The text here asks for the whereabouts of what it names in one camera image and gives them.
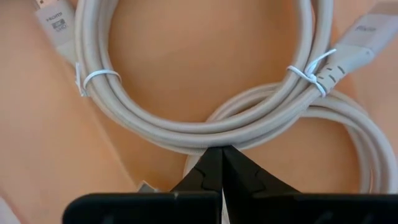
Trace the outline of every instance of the cable connector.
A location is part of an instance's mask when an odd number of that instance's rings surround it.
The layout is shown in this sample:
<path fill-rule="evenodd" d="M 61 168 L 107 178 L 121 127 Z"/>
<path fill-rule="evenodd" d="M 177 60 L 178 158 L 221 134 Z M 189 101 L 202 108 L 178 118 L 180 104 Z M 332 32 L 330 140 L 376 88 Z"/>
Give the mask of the cable connector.
<path fill-rule="evenodd" d="M 75 10 L 68 0 L 34 0 L 36 16 L 57 52 L 72 65 L 75 53 Z"/>
<path fill-rule="evenodd" d="M 382 2 L 361 16 L 334 46 L 317 81 L 329 93 L 347 73 L 372 62 L 398 32 L 398 2 Z"/>

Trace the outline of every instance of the white cable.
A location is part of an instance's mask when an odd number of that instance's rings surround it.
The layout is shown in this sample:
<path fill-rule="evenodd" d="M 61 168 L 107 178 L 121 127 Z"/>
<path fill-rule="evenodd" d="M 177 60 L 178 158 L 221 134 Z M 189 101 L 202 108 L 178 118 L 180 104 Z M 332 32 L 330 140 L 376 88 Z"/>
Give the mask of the white cable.
<path fill-rule="evenodd" d="M 53 32 L 51 17 L 47 16 L 62 11 L 60 2 L 65 1 L 56 1 L 53 5 L 58 7 L 54 9 L 46 4 L 38 12 L 47 32 Z M 380 3 L 358 19 L 333 46 L 335 52 L 320 69 L 317 69 L 319 62 L 332 53 L 326 50 L 330 44 L 333 1 L 296 0 L 292 3 L 297 16 L 298 40 L 289 69 L 297 74 L 289 70 L 280 83 L 255 87 L 235 96 L 205 123 L 169 121 L 146 112 L 124 91 L 118 74 L 109 73 L 114 69 L 108 55 L 108 35 L 118 1 L 78 1 L 75 39 L 67 43 L 75 44 L 78 70 L 82 80 L 86 80 L 83 86 L 94 102 L 115 122 L 154 144 L 188 155 L 200 155 L 210 146 L 229 144 L 243 150 L 264 144 L 300 117 L 325 118 L 344 124 L 353 139 L 361 170 L 360 192 L 397 192 L 397 163 L 386 136 L 360 106 L 332 89 L 347 73 L 371 62 L 393 38 L 398 30 L 398 3 Z M 63 14 L 69 15 L 61 15 L 69 24 L 68 28 L 73 27 L 69 21 L 70 11 Z M 57 49 L 75 63 L 70 51 L 66 52 L 64 47 Z M 104 70 L 107 72 L 89 78 Z"/>

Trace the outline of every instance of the white cable tie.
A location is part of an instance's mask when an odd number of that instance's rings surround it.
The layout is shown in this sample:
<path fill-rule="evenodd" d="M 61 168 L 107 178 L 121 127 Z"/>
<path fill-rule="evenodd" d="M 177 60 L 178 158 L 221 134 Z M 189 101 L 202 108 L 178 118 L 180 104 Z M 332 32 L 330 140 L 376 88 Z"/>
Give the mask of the white cable tie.
<path fill-rule="evenodd" d="M 80 92 L 80 96 L 88 96 L 87 93 L 87 84 L 90 82 L 91 79 L 93 79 L 94 77 L 98 76 L 98 75 L 116 75 L 119 78 L 119 81 L 122 82 L 122 78 L 119 75 L 118 72 L 109 70 L 109 69 L 102 69 L 102 70 L 98 70 L 95 72 L 90 73 L 85 80 L 83 81 L 83 85 L 81 84 L 81 73 L 80 73 L 80 64 L 77 62 L 76 63 L 76 85 L 79 89 Z"/>
<path fill-rule="evenodd" d="M 315 69 L 318 66 L 318 63 L 323 60 L 325 57 L 333 54 L 336 52 L 336 49 L 331 49 L 328 52 L 324 53 L 323 55 L 319 56 L 318 58 L 316 58 L 315 60 L 313 60 L 311 63 L 309 63 L 305 68 L 304 68 L 304 72 L 300 71 L 300 69 L 298 69 L 297 67 L 293 66 L 293 65 L 289 65 L 287 67 L 288 70 L 291 70 L 292 72 L 296 73 L 298 76 L 302 77 L 303 79 L 307 80 L 308 82 L 314 84 L 319 92 L 321 92 L 322 97 L 326 96 L 326 90 L 323 89 L 323 87 L 321 86 L 321 84 L 318 83 L 318 78 L 317 76 L 314 74 Z"/>

